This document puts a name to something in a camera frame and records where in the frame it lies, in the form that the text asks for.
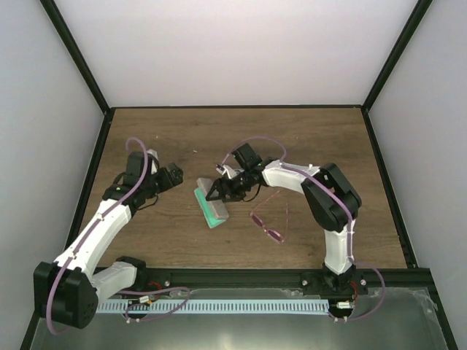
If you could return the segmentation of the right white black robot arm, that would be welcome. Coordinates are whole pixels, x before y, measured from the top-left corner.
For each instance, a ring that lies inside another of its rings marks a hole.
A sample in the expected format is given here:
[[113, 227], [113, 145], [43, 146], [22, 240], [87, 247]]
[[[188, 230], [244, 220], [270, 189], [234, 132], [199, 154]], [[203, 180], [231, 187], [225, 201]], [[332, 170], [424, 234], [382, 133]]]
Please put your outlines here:
[[342, 293], [355, 270], [353, 236], [362, 200], [340, 168], [294, 165], [283, 158], [262, 158], [247, 142], [231, 150], [238, 163], [232, 168], [217, 164], [219, 178], [200, 178], [194, 191], [209, 228], [229, 218], [227, 203], [245, 201], [252, 188], [276, 187], [304, 195], [315, 222], [325, 233], [324, 284], [329, 292]]

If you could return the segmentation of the grey green glasses case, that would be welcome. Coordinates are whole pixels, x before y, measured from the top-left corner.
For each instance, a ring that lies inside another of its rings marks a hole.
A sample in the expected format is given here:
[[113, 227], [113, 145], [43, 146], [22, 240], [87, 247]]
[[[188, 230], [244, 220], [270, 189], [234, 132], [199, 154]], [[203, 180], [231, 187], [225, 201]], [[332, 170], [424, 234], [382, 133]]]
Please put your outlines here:
[[208, 201], [207, 195], [213, 185], [213, 181], [208, 178], [198, 178], [196, 180], [197, 187], [193, 191], [196, 200], [203, 212], [204, 219], [209, 228], [215, 228], [223, 224], [229, 214], [225, 204], [221, 200]]

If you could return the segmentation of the pink sunglasses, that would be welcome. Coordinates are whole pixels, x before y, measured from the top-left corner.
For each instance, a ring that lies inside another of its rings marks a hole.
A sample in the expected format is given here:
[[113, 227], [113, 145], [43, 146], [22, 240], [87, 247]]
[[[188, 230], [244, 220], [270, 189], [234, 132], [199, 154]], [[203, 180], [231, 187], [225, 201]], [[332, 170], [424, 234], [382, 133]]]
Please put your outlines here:
[[281, 193], [281, 190], [275, 190], [268, 198], [257, 204], [250, 212], [250, 219], [253, 221], [255, 226], [258, 227], [272, 241], [278, 244], [285, 243], [287, 238], [289, 230], [290, 207], [289, 203], [285, 202], [283, 213], [281, 216], [279, 216], [280, 218], [284, 219], [284, 222], [280, 224], [279, 219], [273, 217], [273, 215], [277, 213], [269, 211], [269, 205]]

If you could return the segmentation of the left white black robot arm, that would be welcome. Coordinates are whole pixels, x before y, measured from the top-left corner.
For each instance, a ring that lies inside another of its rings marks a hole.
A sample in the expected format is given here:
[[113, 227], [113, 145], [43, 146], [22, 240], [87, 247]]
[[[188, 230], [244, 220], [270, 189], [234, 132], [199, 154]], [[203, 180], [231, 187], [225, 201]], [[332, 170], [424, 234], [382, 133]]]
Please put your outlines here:
[[142, 294], [149, 286], [146, 263], [119, 257], [108, 268], [96, 267], [117, 234], [147, 201], [183, 182], [175, 163], [160, 166], [156, 151], [132, 152], [126, 170], [105, 190], [96, 213], [74, 242], [53, 262], [34, 271], [34, 305], [50, 332], [54, 323], [82, 329], [97, 308], [113, 295], [129, 290]]

